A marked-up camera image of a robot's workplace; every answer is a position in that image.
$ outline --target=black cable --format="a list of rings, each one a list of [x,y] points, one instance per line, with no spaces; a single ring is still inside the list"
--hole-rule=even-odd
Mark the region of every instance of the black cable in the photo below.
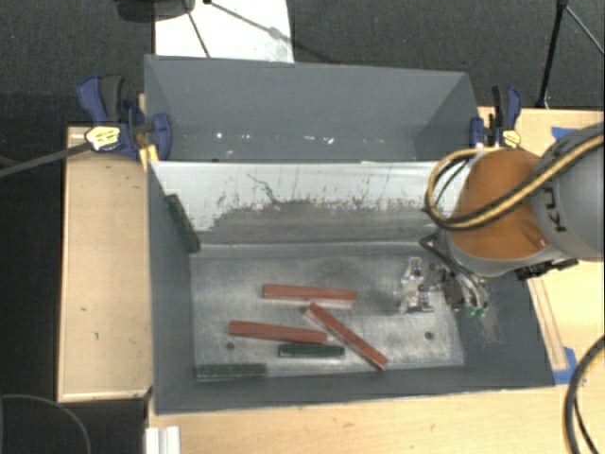
[[[6,156],[1,156],[0,155],[0,166],[13,166],[13,165],[17,165],[19,162],[17,162],[16,160],[11,160],[10,158],[7,158]]]
[[[576,413],[576,420],[578,421],[579,431],[581,432],[582,437],[584,438],[584,441],[586,441],[586,444],[588,445],[588,448],[590,449],[590,451],[593,454],[598,454],[598,450],[596,449],[596,445],[593,442],[592,438],[590,437],[590,434],[588,433],[588,429],[584,425],[584,419],[582,418],[582,414],[579,411],[579,404],[578,404],[578,398],[577,397],[574,399],[574,412]]]
[[[598,40],[596,39],[595,35],[581,21],[581,19],[578,17],[578,15],[573,10],[571,10],[569,7],[565,7],[565,11],[567,13],[569,13],[569,16],[572,19],[574,19],[576,24],[579,25],[579,28],[582,29],[582,31],[586,34],[586,36],[590,39],[590,41],[595,45],[595,47],[598,49],[598,51],[601,53],[601,55],[603,55],[603,57],[605,57],[605,50],[603,50],[603,47],[601,46],[601,44],[598,43]]]
[[[460,174],[460,171],[462,171],[464,169],[464,167],[469,163],[469,159],[462,159],[460,160],[460,166],[458,167],[457,170],[455,170],[452,175],[450,175],[450,177],[447,179],[447,181],[443,184],[443,188],[441,189],[441,191],[439,192],[439,195],[437,196],[437,198],[435,199],[435,204],[439,204],[441,197],[443,196],[443,194],[445,193],[445,190],[447,190],[447,187],[450,186],[450,184],[452,184],[452,182],[454,181],[454,179]]]
[[[578,366],[576,367],[576,370],[569,381],[569,388],[567,389],[567,395],[565,396],[563,420],[565,423],[565,436],[567,437],[567,443],[569,444],[569,448],[573,454],[580,454],[578,439],[576,438],[576,431],[574,430],[574,404],[578,394],[578,387],[582,381],[582,378],[584,377],[584,374],[586,373],[586,370],[588,369],[588,366],[599,354],[599,352],[603,350],[603,347],[605,347],[605,336],[601,337],[593,346],[590,347],[580,363],[578,363]],[[588,432],[586,432],[586,436],[588,439],[590,439]]]
[[[90,151],[90,149],[90,143],[82,143],[80,145],[76,145],[68,149],[63,149],[55,153],[50,153],[48,155],[41,156],[40,158],[34,158],[33,160],[29,160],[28,162],[22,162],[17,165],[9,166],[7,168],[0,169],[0,179],[3,179],[8,175],[12,175],[13,173],[29,170],[30,168],[35,168],[36,166],[46,165],[52,162],[56,162],[58,160],[62,160],[63,158],[67,158],[69,156],[77,155],[83,151]]]
[[[86,430],[86,427],[84,426],[84,424],[82,424],[82,421],[79,419],[79,417],[77,415],[75,415],[71,410],[67,409],[67,407],[61,405],[58,402],[55,402],[54,400],[48,400],[47,398],[39,397],[36,395],[11,394],[11,395],[4,395],[4,399],[5,400],[29,400],[29,401],[39,402],[42,404],[49,405],[49,406],[65,413],[70,419],[72,419],[74,421],[76,426],[78,426],[79,431],[82,433],[82,436],[84,437],[84,442],[86,443],[87,454],[93,453],[93,448],[91,447],[91,438],[88,435],[88,430]],[[2,412],[1,406],[2,406],[2,397],[0,397],[0,413]],[[0,454],[2,454],[2,444],[0,444]]]

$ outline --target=blue tape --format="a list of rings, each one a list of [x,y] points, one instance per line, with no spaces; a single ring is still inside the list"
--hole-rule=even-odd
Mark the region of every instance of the blue tape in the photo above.
[[[577,131],[577,129],[575,129],[575,128],[558,128],[555,126],[553,126],[551,128],[552,137],[555,138],[556,140],[560,140],[566,134],[569,134],[570,132],[574,132],[574,131]]]
[[[574,374],[578,361],[576,360],[576,354],[571,348],[563,347],[565,357],[567,358],[567,364],[569,367],[567,370],[555,370],[553,376],[555,377],[555,383],[557,385],[567,385],[571,380],[571,376]]]

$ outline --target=cable wire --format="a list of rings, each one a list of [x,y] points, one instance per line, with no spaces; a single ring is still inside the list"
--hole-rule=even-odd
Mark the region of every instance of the cable wire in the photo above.
[[[565,423],[565,435],[567,437],[567,443],[573,454],[580,454],[578,439],[576,438],[576,431],[574,429],[574,404],[576,402],[576,396],[578,394],[578,387],[588,366],[592,363],[593,359],[603,350],[605,347],[605,336],[601,337],[596,341],[593,346],[586,352],[581,362],[578,363],[576,370],[571,376],[569,381],[569,388],[567,389],[567,395],[565,396],[565,405],[563,410],[563,420]]]
[[[536,171],[531,177],[529,177],[529,179],[520,183],[518,186],[514,187],[511,191],[498,199],[495,199],[487,205],[484,205],[471,214],[455,218],[447,218],[437,209],[437,204],[434,198],[435,186],[437,185],[437,179],[441,175],[441,169],[444,166],[447,166],[448,163],[453,160],[469,158],[486,149],[473,148],[455,151],[454,153],[451,153],[440,160],[431,172],[428,187],[426,189],[426,195],[424,196],[424,211],[437,225],[446,230],[464,231],[483,227],[488,223],[498,220],[499,218],[502,218],[506,214],[512,212],[523,203],[523,200],[536,193],[544,183],[565,171],[569,166],[574,164],[585,154],[594,151],[596,148],[602,145],[602,133],[592,136],[579,143],[568,153],[548,163],[543,169]]]
[[[82,421],[79,419],[79,417],[77,415],[75,415],[71,410],[67,409],[67,407],[61,405],[58,402],[55,402],[54,400],[49,400],[47,398],[39,397],[37,395],[27,395],[24,393],[4,395],[3,397],[0,398],[0,402],[2,399],[4,399],[4,400],[30,400],[30,401],[49,405],[55,409],[59,409],[59,411],[64,412],[70,419],[72,419],[74,421],[76,426],[78,426],[79,431],[82,433],[82,436],[84,437],[84,442],[86,443],[87,454],[93,454],[93,448],[91,446],[91,438],[88,435],[88,431],[86,430],[86,427],[84,426],[84,424],[82,424]],[[2,444],[0,444],[0,454],[1,453],[2,453]]]
[[[598,454],[598,450],[596,449],[596,445],[593,442],[593,439],[590,437],[590,434],[588,433],[588,429],[584,425],[584,419],[582,418],[582,414],[579,411],[579,404],[578,404],[578,398],[577,397],[574,399],[574,412],[576,413],[576,420],[578,421],[579,431],[581,432],[582,437],[584,438],[584,441],[586,441],[586,444],[588,445],[588,448],[590,449],[590,451],[593,454]]]
[[[598,40],[596,39],[595,35],[581,21],[581,19],[578,17],[578,15],[573,10],[571,10],[569,7],[566,7],[565,10],[567,11],[567,13],[569,13],[569,16],[572,19],[574,19],[574,21],[576,22],[576,24],[579,25],[579,28],[582,29],[582,31],[584,32],[584,34],[586,34],[586,36],[590,39],[590,41],[595,45],[595,47],[598,49],[598,51],[601,53],[601,55],[603,57],[605,57],[605,50],[603,50],[603,47],[601,46],[601,44],[598,43]]]

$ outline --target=red stick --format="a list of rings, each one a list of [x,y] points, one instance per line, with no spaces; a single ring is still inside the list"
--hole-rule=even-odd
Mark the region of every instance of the red stick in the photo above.
[[[357,293],[351,289],[265,284],[263,286],[263,297],[266,299],[305,302],[316,301],[326,304],[351,306],[357,299]]]
[[[229,322],[229,334],[237,337],[290,341],[293,343],[324,344],[328,341],[328,335],[323,331],[240,321]]]
[[[353,331],[347,328],[325,309],[312,303],[305,312],[305,315],[327,329],[346,346],[351,348],[360,357],[379,370],[384,370],[389,360],[373,346],[359,338]]]

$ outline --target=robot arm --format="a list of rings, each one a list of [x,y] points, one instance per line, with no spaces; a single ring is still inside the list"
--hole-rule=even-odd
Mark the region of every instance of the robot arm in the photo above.
[[[564,136],[542,158],[520,148],[486,152],[445,217],[434,199],[443,171],[479,152],[444,158],[426,192],[425,210],[440,227],[431,245],[452,267],[485,278],[602,260],[602,124]]]

